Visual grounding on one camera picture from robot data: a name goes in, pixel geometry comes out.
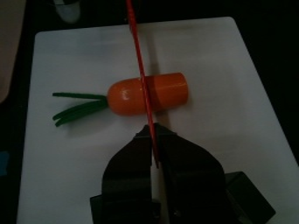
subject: carrot top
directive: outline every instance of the carrot top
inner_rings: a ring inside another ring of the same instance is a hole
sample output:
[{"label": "carrot top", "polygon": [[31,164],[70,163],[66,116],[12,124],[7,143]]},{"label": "carrot top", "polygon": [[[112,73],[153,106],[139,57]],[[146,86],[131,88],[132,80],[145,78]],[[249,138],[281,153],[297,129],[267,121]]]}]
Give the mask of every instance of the carrot top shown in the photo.
[{"label": "carrot top", "polygon": [[52,120],[54,121],[58,120],[58,122],[55,123],[56,127],[62,126],[64,123],[70,123],[70,122],[80,119],[83,116],[94,114],[95,112],[98,112],[108,107],[108,100],[104,95],[54,93],[52,96],[95,100],[95,101],[86,102],[72,108],[68,108],[68,109],[63,110],[58,115],[55,115]]}]

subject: black background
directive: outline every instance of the black background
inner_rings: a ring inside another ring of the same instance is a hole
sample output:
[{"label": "black background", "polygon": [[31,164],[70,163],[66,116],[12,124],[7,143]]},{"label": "black background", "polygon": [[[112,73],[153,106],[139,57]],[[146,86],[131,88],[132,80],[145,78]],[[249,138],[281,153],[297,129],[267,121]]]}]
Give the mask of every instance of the black background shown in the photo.
[{"label": "black background", "polygon": [[[214,17],[235,19],[299,161],[299,1],[135,0],[134,4],[138,23]],[[126,0],[82,0],[80,8],[79,22],[66,24],[51,1],[27,0],[11,94],[0,105],[0,151],[8,151],[11,155],[8,175],[0,177],[2,224],[16,223],[35,34],[42,31],[127,24]]]}]

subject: scissors blade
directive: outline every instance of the scissors blade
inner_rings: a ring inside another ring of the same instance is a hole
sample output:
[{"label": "scissors blade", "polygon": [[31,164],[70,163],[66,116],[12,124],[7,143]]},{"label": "scissors blade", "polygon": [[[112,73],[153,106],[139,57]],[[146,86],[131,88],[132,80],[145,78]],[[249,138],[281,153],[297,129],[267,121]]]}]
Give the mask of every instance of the scissors blade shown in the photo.
[{"label": "scissors blade", "polygon": [[136,16],[135,16],[135,10],[134,10],[131,0],[126,0],[126,7],[127,7],[130,28],[131,28],[131,32],[132,32],[132,36],[134,36],[134,40],[135,40],[135,53],[136,53],[139,72],[141,72],[141,78],[142,78],[141,81],[142,81],[142,85],[143,85],[146,114],[147,114],[147,121],[149,121],[149,126],[150,126],[153,144],[154,144],[154,161],[155,161],[157,167],[159,167],[159,153],[158,153],[158,146],[157,146],[153,105],[151,105],[149,85],[146,82],[146,71],[145,71],[145,63],[143,63],[139,39],[138,39],[138,34],[136,34]]}]

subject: cutting board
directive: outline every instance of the cutting board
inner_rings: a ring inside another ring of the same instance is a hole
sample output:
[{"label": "cutting board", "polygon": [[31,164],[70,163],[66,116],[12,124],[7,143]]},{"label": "cutting board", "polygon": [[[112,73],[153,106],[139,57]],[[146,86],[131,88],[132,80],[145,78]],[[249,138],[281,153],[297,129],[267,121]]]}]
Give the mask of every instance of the cutting board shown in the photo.
[{"label": "cutting board", "polygon": [[[187,105],[155,120],[206,148],[225,172],[249,175],[277,210],[269,223],[299,223],[299,169],[234,19],[141,24],[139,38],[146,73],[182,72],[190,85]],[[147,119],[107,109],[56,128],[52,116],[83,100],[52,93],[104,95],[115,82],[138,76],[127,25],[36,35],[19,224],[92,223],[90,197],[100,194],[108,160]],[[153,173],[161,199],[162,179]]]}]

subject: carrot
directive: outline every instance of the carrot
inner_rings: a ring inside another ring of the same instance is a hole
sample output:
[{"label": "carrot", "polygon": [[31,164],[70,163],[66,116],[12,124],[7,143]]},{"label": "carrot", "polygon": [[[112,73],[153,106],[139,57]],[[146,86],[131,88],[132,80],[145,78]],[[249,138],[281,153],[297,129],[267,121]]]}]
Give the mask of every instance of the carrot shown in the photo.
[{"label": "carrot", "polygon": [[[189,86],[182,73],[146,76],[154,112],[175,108],[189,100]],[[111,108],[120,116],[146,113],[146,101],[141,78],[122,80],[107,91],[107,96],[96,94],[54,93],[54,96],[95,100],[60,112],[52,119],[63,125],[83,116]]]}]

